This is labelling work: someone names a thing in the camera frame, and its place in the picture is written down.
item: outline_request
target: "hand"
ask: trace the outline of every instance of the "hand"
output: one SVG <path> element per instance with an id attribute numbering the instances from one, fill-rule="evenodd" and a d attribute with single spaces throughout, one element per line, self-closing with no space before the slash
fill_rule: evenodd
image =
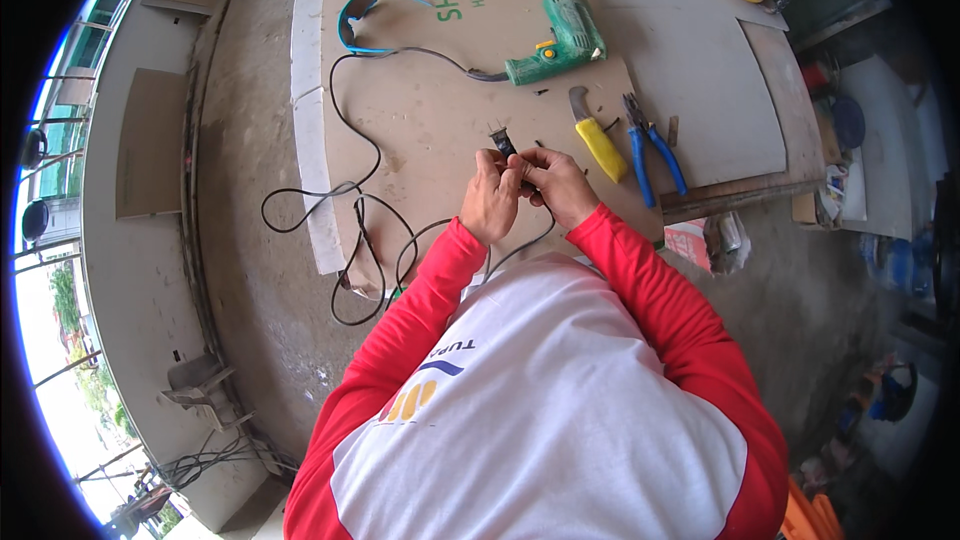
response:
<path id="1" fill-rule="evenodd" d="M 546 204 L 553 211 L 557 223 L 568 230 L 577 227 L 591 216 L 600 204 L 587 176 L 568 154 L 536 147 L 510 155 L 508 172 L 520 170 L 523 179 L 539 190 L 523 191 L 530 204 Z"/>
<path id="2" fill-rule="evenodd" d="M 466 185 L 460 223 L 481 245 L 500 241 L 514 227 L 520 197 L 522 172 L 505 168 L 497 150 L 477 151 L 477 173 Z"/>

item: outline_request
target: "black wire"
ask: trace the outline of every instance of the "black wire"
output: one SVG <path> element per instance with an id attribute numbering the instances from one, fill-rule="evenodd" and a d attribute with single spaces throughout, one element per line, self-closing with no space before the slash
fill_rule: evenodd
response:
<path id="1" fill-rule="evenodd" d="M 361 185 L 362 185 L 364 182 L 366 182 L 367 180 L 369 180 L 371 177 L 373 177 L 374 174 L 377 173 L 377 170 L 380 168 L 380 162 L 381 162 L 382 159 L 383 159 L 383 153 L 382 153 L 382 151 L 380 150 L 380 146 L 379 146 L 372 138 L 370 138 L 369 136 L 367 136 L 366 134 L 364 134 L 362 131 L 360 131 L 359 129 L 357 129 L 356 127 L 354 127 L 354 125 L 347 120 L 347 118 L 344 116 L 344 114 L 343 114 L 343 113 L 341 112 L 341 110 L 340 110 L 340 105 L 337 104 L 337 95 L 336 95 L 336 92 L 334 91 L 334 86 L 333 86 L 334 73 L 335 73 L 336 70 L 337 70 L 337 66 L 339 66 L 341 63 L 343 63 L 345 60 L 347 60 L 347 59 L 369 59 L 369 60 L 373 60 L 373 59 L 384 59 L 384 58 L 387 58 L 387 57 L 392 56 L 392 55 L 395 55 L 395 54 L 408 53 L 408 52 L 409 52 L 409 53 L 429 54 L 429 55 L 438 57 L 438 58 L 442 59 L 443 61 L 446 61 L 447 63 L 449 63 L 449 64 L 452 65 L 453 67 L 457 68 L 457 70 L 459 70 L 462 74 L 466 75 L 467 77 L 469 77 L 469 78 L 471 78 L 471 79 L 475 79 L 475 80 L 478 80 L 478 81 L 483 81 L 483 82 L 501 82 L 501 81 L 507 81 L 507 80 L 509 79 L 509 77 L 507 76 L 507 73 L 506 73 L 506 72 L 503 72 L 503 73 L 485 73 L 484 71 L 480 71 L 480 70 L 478 70 L 478 69 L 473 69 L 473 68 L 467 69 L 467 68 L 461 66 L 459 63 L 457 63 L 457 62 L 454 61 L 453 59 L 451 59 L 451 58 L 450 58 L 449 56 L 447 56 L 446 54 L 442 54 L 442 53 L 440 53 L 440 52 L 437 52 L 436 50 L 431 50 L 431 49 L 429 49 L 429 48 L 421 48 L 421 47 L 419 47 L 419 46 L 402 46 L 402 47 L 400 47 L 400 48 L 395 48 L 394 50 L 391 50 L 390 52 L 383 52 L 383 53 L 377 53 L 377 54 L 367 54 L 367 53 L 364 53 L 364 54 L 355 54 L 355 53 L 344 54 L 344 55 L 338 57 L 337 60 L 335 60 L 335 61 L 333 62 L 333 64 L 330 66 L 330 78 L 329 78 L 329 81 L 328 81 L 328 83 L 327 83 L 327 88 L 328 88 L 328 90 L 329 90 L 329 92 L 330 92 L 330 102 L 333 104 L 333 110 L 334 110 L 334 112 L 337 114 L 337 118 L 338 118 L 346 127 L 348 127 L 354 134 L 356 134 L 356 135 L 359 136 L 360 138 L 364 139 L 368 144 L 370 144 L 370 145 L 373 147 L 373 149 L 376 151 L 376 161 L 374 162 L 373 167 L 371 167 L 370 170 L 369 170 L 363 177 L 361 177 L 359 181 L 357 181 L 357 182 L 354 182 L 354 181 L 341 182 L 341 183 L 338 184 L 337 186 L 334 186 L 332 189 L 330 189 L 330 191 L 326 191 L 326 192 L 313 192 L 313 191 L 309 191 L 309 190 L 303 189 L 303 188 L 301 188 L 301 187 L 281 187 L 281 188 L 275 189 L 275 190 L 271 191 L 270 193 L 268 193 L 268 194 L 264 197 L 263 202 L 260 203 L 260 218 L 261 218 L 261 219 L 263 220 L 263 222 L 267 225 L 267 227 L 269 227 L 270 230 L 272 230 L 272 231 L 274 231 L 274 232 L 276 232 L 276 233 L 278 233 L 278 234 L 289 234 L 289 233 L 291 233 L 291 232 L 296 231 L 298 228 L 300 228 L 300 227 L 304 224 L 304 222 L 306 222 L 307 219 L 313 214 L 313 212 L 316 211 L 316 210 L 320 207 L 320 205 L 322 205 L 328 198 L 342 197 L 343 195 L 346 195 L 346 194 L 351 193 L 351 192 L 353 192 L 353 191 L 356 191 L 357 193 L 359 193 L 359 195 L 358 195 L 358 196 L 356 197 L 356 199 L 354 199 L 354 201 L 353 201 L 353 211 L 354 211 L 354 214 L 356 215 L 356 218 L 357 218 L 357 227 L 359 227 L 359 233 L 357 234 L 357 241 L 356 241 L 356 244 L 354 244 L 354 246 L 353 246 L 353 250 L 350 252 L 349 258 L 346 260 L 346 265 L 343 267 L 343 270 L 342 270 L 342 271 L 340 272 L 340 274 L 337 276 L 337 282 L 336 282 L 336 284 L 335 284 L 334 287 L 333 287 L 333 291 L 330 293 L 330 316 L 331 316 L 332 318 L 334 318 L 338 323 L 341 323 L 342 325 L 345 325 L 345 326 L 357 326 L 357 325 L 361 325 L 361 324 L 363 324 L 363 323 L 366 323 L 366 322 L 370 321 L 371 319 L 375 318 L 375 317 L 378 315 L 378 313 L 380 312 L 380 308 L 384 306 L 384 303 L 385 303 L 385 302 L 386 302 L 386 307 L 385 307 L 385 309 L 389 309 L 390 306 L 391 306 L 391 304 L 393 304 L 394 294 L 400 295 L 400 294 L 403 293 L 403 290 L 402 290 L 402 280 L 403 280 L 404 278 L 406 278 L 407 275 L 410 274 L 410 271 L 413 270 L 414 264 L 417 262 L 417 258 L 420 256 L 420 246 L 418 246 L 418 244 L 417 244 L 417 239 L 418 239 L 422 234 L 426 233 L 428 230 L 431 230 L 431 229 L 433 229 L 433 228 L 435 228 L 435 227 L 437 227 L 437 226 L 439 226 L 439 225 L 443 225 L 444 223 L 450 223 L 450 222 L 452 221 L 452 219 L 442 219 L 442 220 L 440 220 L 440 221 L 435 221 L 435 222 L 427 225 L 426 227 L 424 227 L 424 228 L 421 229 L 420 231 L 414 233 L 413 229 L 411 229 L 411 227 L 410 227 L 410 225 L 407 223 L 406 219 L 404 219 L 403 216 L 402 216 L 399 212 L 397 212 L 396 209 L 394 209 L 393 207 L 391 207 L 389 204 L 387 204 L 386 202 L 384 202 L 384 201 L 381 200 L 380 198 L 378 198 L 378 197 L 376 197 L 376 196 L 374 196 L 374 195 L 372 195 L 372 194 L 367 194 L 367 193 L 365 193 L 365 192 L 363 191 L 363 188 L 361 188 Z M 304 197 L 315 197 L 315 198 L 318 198 L 318 201 L 315 202 L 315 203 L 313 204 L 313 206 L 311 206 L 308 210 L 306 210 L 306 213 L 303 215 L 303 217 L 301 217 L 300 220 L 299 220 L 298 222 L 296 222 L 292 227 L 289 227 L 289 228 L 281 228 L 281 227 L 278 227 L 278 226 L 274 225 L 273 223 L 271 223 L 270 220 L 267 218 L 266 207 L 267 207 L 267 202 L 268 202 L 271 198 L 276 197 L 277 195 L 282 195 L 282 194 L 286 194 L 286 193 L 297 194 L 297 195 L 301 195 L 301 196 L 304 196 Z M 400 221 L 400 223 L 403 224 L 403 227 L 406 228 L 407 233 L 410 234 L 410 239 L 403 245 L 403 248 L 400 250 L 400 253 L 399 253 L 399 255 L 398 255 L 397 258 L 396 258 L 396 267 L 395 267 L 395 269 L 393 270 L 393 276 L 394 276 L 394 281 L 396 282 L 396 287 L 395 287 L 395 292 L 392 293 L 392 294 L 390 294 L 389 300 L 388 300 L 388 298 L 387 298 L 387 296 L 386 296 L 386 294 L 387 294 L 387 279 L 386 279 L 386 276 L 384 275 L 384 272 L 383 272 L 383 266 L 380 264 L 380 260 L 379 260 L 379 258 L 377 257 L 377 252 L 376 252 L 375 249 L 374 249 L 374 244 L 371 242 L 370 235 L 369 235 L 369 233 L 368 233 L 368 231 L 367 231 L 367 227 L 366 227 L 366 225 L 364 224 L 365 217 L 366 217 L 366 200 L 368 200 L 368 199 L 369 199 L 369 200 L 373 200 L 374 202 L 377 202 L 377 203 L 379 203 L 380 205 L 386 207 L 386 208 Z M 500 268 L 500 266 L 502 266 L 508 259 L 510 259 L 510 258 L 513 257 L 514 255 L 516 255 L 517 253 L 519 253 L 520 251 L 522 251 L 524 248 L 527 248 L 528 246 L 534 245 L 534 243 L 538 242 L 538 241 L 541 240 L 544 236 L 546 236 L 547 234 L 549 234 L 550 231 L 553 229 L 554 224 L 556 223 L 556 219 L 553 219 L 553 213 L 552 213 L 552 212 L 550 213 L 550 218 L 551 218 L 550 227 L 547 228 L 547 230 L 546 230 L 545 232 L 543 232 L 542 234 L 538 235 L 538 236 L 535 237 L 534 239 L 532 239 L 532 240 L 530 240 L 530 241 L 528 241 L 528 242 L 525 242 L 525 243 L 522 244 L 521 246 L 517 246 L 516 248 L 514 248 L 513 250 L 511 250 L 510 253 L 508 253 L 504 258 L 501 258 L 493 268 L 491 268 L 491 264 L 490 264 L 490 261 L 491 261 L 491 259 L 492 259 L 492 257 L 493 257 L 493 254 L 492 254 L 491 250 L 490 250 L 489 248 L 487 248 L 487 252 L 486 252 L 486 271 L 485 271 L 485 273 L 484 273 L 484 283 L 486 284 L 486 282 L 487 282 L 487 280 L 490 278 L 490 276 L 491 276 L 495 271 L 497 271 L 498 268 Z M 343 319 L 342 317 L 340 317 L 340 315 L 337 314 L 336 298 L 337 298 L 337 293 L 340 291 L 340 289 L 341 289 L 342 286 L 343 286 L 344 280 L 347 278 L 347 275 L 348 275 L 348 272 L 349 272 L 349 270 L 350 270 L 350 268 L 351 268 L 351 265 L 352 265 L 352 264 L 354 263 L 354 261 L 356 260 L 357 254 L 358 254 L 359 251 L 360 251 L 360 246 L 363 246 L 363 245 L 366 245 L 366 250 L 369 251 L 370 256 L 373 258 L 373 264 L 376 266 L 377 273 L 378 273 L 379 276 L 380 276 L 379 300 L 377 300 L 376 306 L 374 307 L 374 309 L 373 309 L 370 313 L 368 313 L 367 315 L 364 315 L 364 316 L 361 317 L 360 319 L 357 319 L 357 320 L 354 320 L 354 321 L 348 321 L 348 320 Z M 410 248 L 410 246 L 413 246 L 413 247 L 414 247 L 414 258 L 410 261 L 410 264 L 407 266 L 407 269 L 404 271 L 403 275 L 401 275 L 401 274 L 400 274 L 401 259 L 403 258 L 403 255 L 406 254 L 406 251 Z M 197 466 L 198 466 L 197 463 L 193 463 L 193 464 L 191 464 L 190 469 L 192 469 L 192 468 L 194 468 L 194 467 L 197 467 Z M 196 476 L 191 476 L 190 482 L 192 482 L 193 480 L 195 480 L 195 479 L 199 476 L 200 473 L 201 473 L 201 472 L 198 472 L 198 474 L 196 474 Z"/>

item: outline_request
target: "concrete floor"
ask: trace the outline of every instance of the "concrete floor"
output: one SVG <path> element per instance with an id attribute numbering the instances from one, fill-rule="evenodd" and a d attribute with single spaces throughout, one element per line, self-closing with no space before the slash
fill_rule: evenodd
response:
<path id="1" fill-rule="evenodd" d="M 253 422 L 302 457 L 327 394 L 372 324 L 330 317 L 333 276 L 317 273 L 306 229 L 276 234 L 260 202 L 300 185 L 290 106 L 293 0 L 233 0 L 211 68 L 197 155 L 200 240 L 214 315 Z M 277 212 L 303 213 L 300 200 Z M 858 238 L 804 232 L 789 200 L 740 211 L 746 267 L 712 278 L 666 260 L 706 295 L 740 342 L 792 461 L 829 436 L 837 397 L 887 348 L 902 304 L 867 279 Z M 370 304 L 342 294 L 356 315 Z"/>

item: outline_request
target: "green power drill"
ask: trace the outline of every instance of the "green power drill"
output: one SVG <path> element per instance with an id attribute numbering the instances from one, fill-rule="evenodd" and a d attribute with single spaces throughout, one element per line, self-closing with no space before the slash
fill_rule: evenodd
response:
<path id="1" fill-rule="evenodd" d="M 553 78 L 584 63 L 607 58 L 607 45 L 594 23 L 587 0 L 543 0 L 554 40 L 536 45 L 536 53 L 506 62 L 514 86 Z"/>

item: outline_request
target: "yellow knife handle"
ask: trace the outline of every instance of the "yellow knife handle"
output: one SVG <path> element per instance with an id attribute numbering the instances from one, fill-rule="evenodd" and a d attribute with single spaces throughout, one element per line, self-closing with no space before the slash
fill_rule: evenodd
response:
<path id="1" fill-rule="evenodd" d="M 627 162 L 620 156 L 617 147 L 607 137 L 597 120 L 589 116 L 577 121 L 577 133 L 593 153 L 593 158 L 600 164 L 600 169 L 613 180 L 614 184 L 619 184 L 627 173 Z"/>

